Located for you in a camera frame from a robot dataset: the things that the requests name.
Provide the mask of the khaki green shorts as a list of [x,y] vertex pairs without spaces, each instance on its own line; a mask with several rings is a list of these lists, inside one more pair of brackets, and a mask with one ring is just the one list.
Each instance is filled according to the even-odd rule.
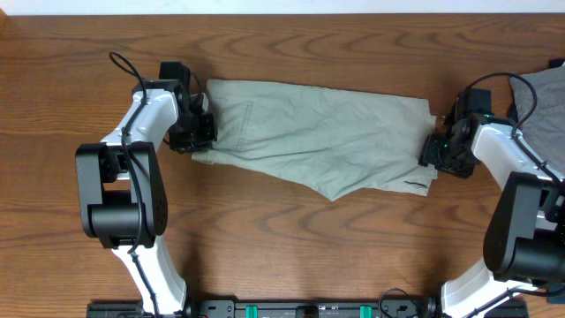
[[266,81],[207,82],[217,140],[192,155],[307,186],[330,201],[362,188],[427,195],[419,165],[435,127],[426,99]]

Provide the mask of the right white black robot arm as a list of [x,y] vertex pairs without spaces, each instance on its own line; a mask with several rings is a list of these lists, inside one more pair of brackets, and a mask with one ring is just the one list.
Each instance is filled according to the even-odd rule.
[[445,133],[426,138],[419,164],[459,178],[484,164],[501,197],[482,258],[444,283],[418,316],[526,317],[521,296],[564,293],[563,176],[541,161],[512,121],[493,115],[488,90],[465,89],[444,124]]

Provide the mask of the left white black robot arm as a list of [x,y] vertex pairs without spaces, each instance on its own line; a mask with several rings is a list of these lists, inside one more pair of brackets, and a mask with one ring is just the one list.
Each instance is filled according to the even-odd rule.
[[135,307],[96,305],[88,316],[188,317],[188,287],[165,242],[168,200],[157,152],[209,150],[217,138],[203,92],[189,92],[194,75],[180,62],[163,62],[157,79],[139,79],[132,105],[114,131],[75,153],[83,231],[126,266],[140,294]]

